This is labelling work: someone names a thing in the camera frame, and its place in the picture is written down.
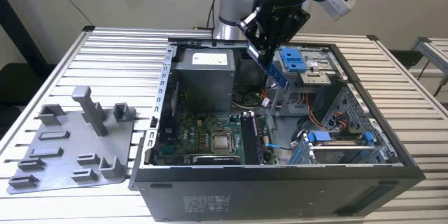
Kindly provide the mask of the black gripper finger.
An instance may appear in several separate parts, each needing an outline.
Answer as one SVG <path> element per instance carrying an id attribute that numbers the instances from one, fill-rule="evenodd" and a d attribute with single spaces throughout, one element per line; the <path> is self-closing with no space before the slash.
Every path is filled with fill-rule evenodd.
<path id="1" fill-rule="evenodd" d="M 271 62 L 277 48 L 277 15 L 255 10 L 237 22 L 247 41 L 249 53 L 259 62 Z"/>
<path id="2" fill-rule="evenodd" d="M 311 15 L 302 6 L 283 6 L 274 11 L 271 26 L 271 48 L 277 49 L 291 41 Z"/>

